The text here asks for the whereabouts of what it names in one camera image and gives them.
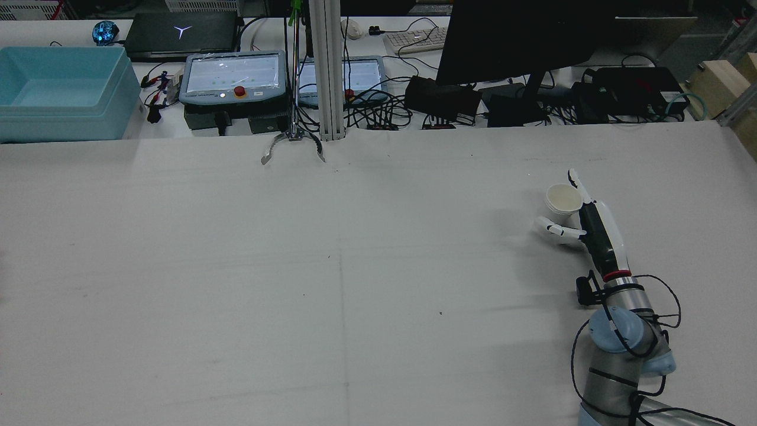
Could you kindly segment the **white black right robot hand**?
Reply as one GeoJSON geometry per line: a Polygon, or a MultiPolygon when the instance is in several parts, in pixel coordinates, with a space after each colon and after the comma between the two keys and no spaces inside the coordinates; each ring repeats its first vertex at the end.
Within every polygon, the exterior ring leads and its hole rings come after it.
{"type": "Polygon", "coordinates": [[[533,221],[535,230],[554,242],[581,242],[603,282],[630,277],[627,251],[611,210],[590,196],[574,168],[568,170],[568,181],[547,189],[544,207],[533,221]]]}

